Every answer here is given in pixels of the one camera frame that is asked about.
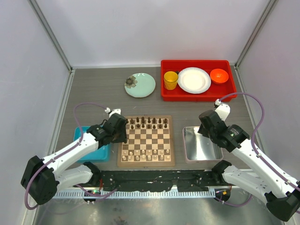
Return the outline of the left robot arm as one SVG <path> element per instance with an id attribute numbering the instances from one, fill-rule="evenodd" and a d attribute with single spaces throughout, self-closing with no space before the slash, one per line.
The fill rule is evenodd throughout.
<path id="1" fill-rule="evenodd" d="M 70 169 L 69 167 L 85 155 L 111 143 L 123 143 L 127 140 L 127 119 L 113 113 L 102 124 L 90 126 L 86 132 L 63 149 L 39 158 L 33 156 L 27 162 L 21 179 L 25 189 L 24 202 L 29 210 L 28 198 L 31 197 L 37 205 L 50 201 L 58 191 L 68 187 L 87 184 L 95 187 L 100 181 L 100 170 L 91 162 Z"/>

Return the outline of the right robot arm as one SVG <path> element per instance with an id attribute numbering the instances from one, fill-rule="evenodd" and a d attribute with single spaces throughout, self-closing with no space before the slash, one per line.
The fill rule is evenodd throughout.
<path id="1" fill-rule="evenodd" d="M 217 146 L 226 149 L 246 163 L 257 177 L 239 170 L 222 160 L 212 171 L 212 181 L 217 185 L 236 185 L 266 204 L 276 218 L 287 222 L 300 207 L 300 182 L 280 169 L 255 144 L 239 126 L 227 126 L 218 110 L 208 110 L 199 115 L 198 132 Z"/>

